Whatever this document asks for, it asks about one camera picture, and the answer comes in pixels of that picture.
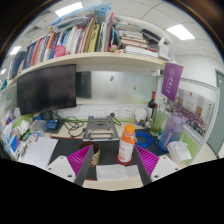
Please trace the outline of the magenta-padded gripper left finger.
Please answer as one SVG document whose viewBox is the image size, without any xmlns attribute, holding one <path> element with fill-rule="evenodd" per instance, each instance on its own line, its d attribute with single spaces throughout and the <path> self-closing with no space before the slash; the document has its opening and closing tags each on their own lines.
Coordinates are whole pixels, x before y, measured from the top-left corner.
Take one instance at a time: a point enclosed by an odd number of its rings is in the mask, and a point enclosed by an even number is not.
<svg viewBox="0 0 224 224">
<path fill-rule="evenodd" d="M 78 186 L 82 186 L 93 155 L 93 146 L 89 145 L 68 157 L 59 156 L 48 165 L 46 170 Z"/>
</svg>

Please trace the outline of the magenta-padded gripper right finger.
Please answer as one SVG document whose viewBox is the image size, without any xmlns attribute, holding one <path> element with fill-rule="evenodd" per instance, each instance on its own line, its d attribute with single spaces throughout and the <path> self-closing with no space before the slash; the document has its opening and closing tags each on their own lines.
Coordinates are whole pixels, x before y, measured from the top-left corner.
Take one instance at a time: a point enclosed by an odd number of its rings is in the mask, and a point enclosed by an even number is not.
<svg viewBox="0 0 224 224">
<path fill-rule="evenodd" d="M 165 155 L 156 156 L 140 146 L 135 146 L 135 151 L 138 153 L 144 170 L 152 182 L 180 170 L 180 167 Z"/>
</svg>

